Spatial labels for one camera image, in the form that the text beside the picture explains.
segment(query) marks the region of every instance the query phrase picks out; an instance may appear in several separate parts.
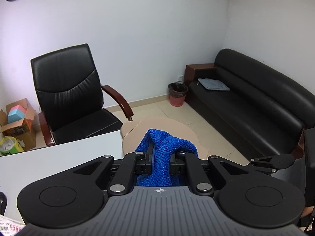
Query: white desk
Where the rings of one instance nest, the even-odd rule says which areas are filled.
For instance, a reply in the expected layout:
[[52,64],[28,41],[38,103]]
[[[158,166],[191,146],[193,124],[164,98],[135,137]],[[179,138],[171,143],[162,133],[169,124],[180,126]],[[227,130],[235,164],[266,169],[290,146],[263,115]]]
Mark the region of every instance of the white desk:
[[120,131],[71,143],[0,157],[1,192],[7,196],[5,216],[23,221],[16,206],[20,191],[28,184],[73,168],[105,154],[122,159]]

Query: trash bin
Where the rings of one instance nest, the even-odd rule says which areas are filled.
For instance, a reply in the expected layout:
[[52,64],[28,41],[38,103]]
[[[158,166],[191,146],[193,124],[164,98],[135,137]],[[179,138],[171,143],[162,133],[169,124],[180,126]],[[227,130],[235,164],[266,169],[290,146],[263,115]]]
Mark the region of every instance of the trash bin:
[[18,141],[12,136],[5,136],[0,141],[0,156],[21,153],[23,151]]
[[169,84],[170,103],[172,106],[182,106],[186,97],[188,87],[182,82],[173,82]]

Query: round black pad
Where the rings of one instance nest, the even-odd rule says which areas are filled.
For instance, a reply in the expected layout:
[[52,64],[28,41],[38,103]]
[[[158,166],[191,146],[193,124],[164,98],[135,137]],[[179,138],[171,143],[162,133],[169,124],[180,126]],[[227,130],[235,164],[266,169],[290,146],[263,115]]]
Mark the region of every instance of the round black pad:
[[104,204],[102,191],[86,175],[56,174],[26,186],[17,206],[26,223],[60,229],[94,217]]
[[277,189],[268,186],[256,186],[247,190],[246,199],[261,207],[272,207],[282,201],[282,194]]
[[259,172],[233,176],[218,201],[233,220],[266,229],[297,223],[305,207],[298,188]]
[[276,155],[272,158],[272,166],[275,169],[283,170],[289,168],[294,163],[294,157],[291,154]]
[[39,199],[47,206],[63,207],[77,197],[77,192],[66,186],[53,186],[42,191]]

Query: blue microfiber cloth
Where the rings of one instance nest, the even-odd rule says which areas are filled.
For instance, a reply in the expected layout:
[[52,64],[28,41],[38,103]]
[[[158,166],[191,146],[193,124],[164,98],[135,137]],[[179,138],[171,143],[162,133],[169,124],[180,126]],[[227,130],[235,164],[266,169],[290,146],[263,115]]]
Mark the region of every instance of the blue microfiber cloth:
[[135,152],[146,153],[152,142],[155,144],[152,174],[138,176],[137,185],[150,187],[180,186],[178,176],[170,176],[170,157],[175,151],[193,153],[198,157],[197,148],[188,140],[174,137],[166,131],[149,129]]

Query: pink box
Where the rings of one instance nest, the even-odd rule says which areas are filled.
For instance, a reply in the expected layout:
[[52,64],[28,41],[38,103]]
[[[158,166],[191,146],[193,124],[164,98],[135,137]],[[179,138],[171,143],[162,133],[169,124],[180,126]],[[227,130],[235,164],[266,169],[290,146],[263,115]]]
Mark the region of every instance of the pink box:
[[26,109],[23,107],[23,106],[21,106],[21,105],[16,105],[16,106],[14,106],[14,107],[12,107],[11,109],[10,109],[10,111],[13,111],[13,110],[15,110],[15,109],[18,109],[18,110],[20,110],[22,113],[26,113]]

